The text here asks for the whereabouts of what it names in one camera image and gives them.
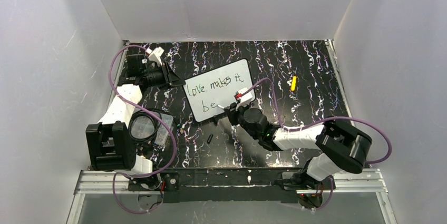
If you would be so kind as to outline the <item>small whiteboard black frame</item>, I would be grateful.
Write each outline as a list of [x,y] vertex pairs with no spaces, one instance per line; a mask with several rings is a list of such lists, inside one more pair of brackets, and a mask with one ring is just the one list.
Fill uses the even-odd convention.
[[238,92],[253,85],[249,62],[240,59],[186,79],[183,89],[194,120],[203,122],[222,114],[221,106],[236,102]]

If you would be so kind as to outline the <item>black marker cap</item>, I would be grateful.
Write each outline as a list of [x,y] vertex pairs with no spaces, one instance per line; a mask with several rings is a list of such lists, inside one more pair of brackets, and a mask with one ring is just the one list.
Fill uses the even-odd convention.
[[212,139],[213,139],[213,134],[210,134],[210,135],[208,136],[208,138],[207,138],[207,144],[210,144],[210,142],[212,141]]

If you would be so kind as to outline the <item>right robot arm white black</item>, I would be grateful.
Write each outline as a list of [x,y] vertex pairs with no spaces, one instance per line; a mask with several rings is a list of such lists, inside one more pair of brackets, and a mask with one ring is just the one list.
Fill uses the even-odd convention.
[[298,172],[275,181],[284,190],[318,189],[324,180],[340,171],[361,173],[372,145],[369,135],[345,120],[332,119],[305,129],[285,129],[270,123],[257,108],[237,107],[233,103],[224,112],[231,125],[241,126],[268,151],[302,148],[321,151]]

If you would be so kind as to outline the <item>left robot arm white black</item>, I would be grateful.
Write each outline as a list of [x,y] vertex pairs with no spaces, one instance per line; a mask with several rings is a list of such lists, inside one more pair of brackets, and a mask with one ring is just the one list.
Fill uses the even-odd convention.
[[118,94],[105,115],[96,124],[89,124],[85,131],[92,169],[136,176],[152,173],[152,161],[137,154],[130,134],[135,104],[150,87],[184,84],[157,50],[129,55],[116,88]]

